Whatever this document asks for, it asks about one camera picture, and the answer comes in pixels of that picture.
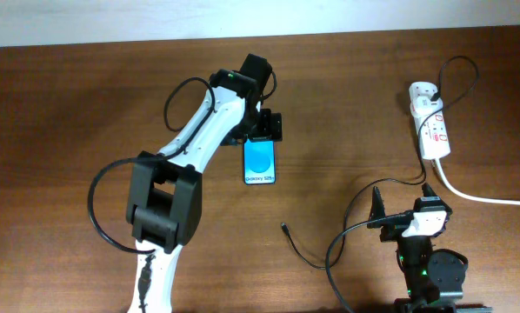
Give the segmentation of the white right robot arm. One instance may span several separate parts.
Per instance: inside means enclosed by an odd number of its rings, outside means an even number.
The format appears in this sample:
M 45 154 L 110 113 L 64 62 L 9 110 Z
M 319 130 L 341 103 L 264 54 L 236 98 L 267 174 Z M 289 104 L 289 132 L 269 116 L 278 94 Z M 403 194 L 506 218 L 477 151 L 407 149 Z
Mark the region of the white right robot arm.
M 469 267 L 466 256 L 435 249 L 432 240 L 446 231 L 452 208 L 429 184 L 411 210 L 387 215 L 381 193 L 372 189 L 370 229 L 379 229 L 382 243 L 397 244 L 396 261 L 403 272 L 408 296 L 394 302 L 396 312 L 491 312 L 483 304 L 460 304 Z

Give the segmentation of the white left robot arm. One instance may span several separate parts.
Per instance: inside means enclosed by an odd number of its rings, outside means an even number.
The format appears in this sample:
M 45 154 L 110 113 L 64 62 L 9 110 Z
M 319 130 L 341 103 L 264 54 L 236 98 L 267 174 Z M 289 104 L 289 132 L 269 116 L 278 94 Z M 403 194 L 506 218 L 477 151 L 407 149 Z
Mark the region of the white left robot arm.
M 142 152 L 130 180 L 126 213 L 136 240 L 131 312 L 170 312 L 177 261 L 202 215 L 203 173 L 217 149 L 282 140 L 280 114 L 263 108 L 269 65 L 220 70 L 205 80 L 203 102 L 156 154 Z

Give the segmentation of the blue screen smartphone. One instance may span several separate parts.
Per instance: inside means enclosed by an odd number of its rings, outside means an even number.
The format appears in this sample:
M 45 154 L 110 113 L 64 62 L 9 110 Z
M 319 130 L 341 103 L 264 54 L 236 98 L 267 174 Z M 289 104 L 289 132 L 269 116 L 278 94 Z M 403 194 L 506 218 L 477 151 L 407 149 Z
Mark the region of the blue screen smartphone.
M 276 182 L 273 141 L 251 142 L 243 146 L 243 178 L 247 185 Z

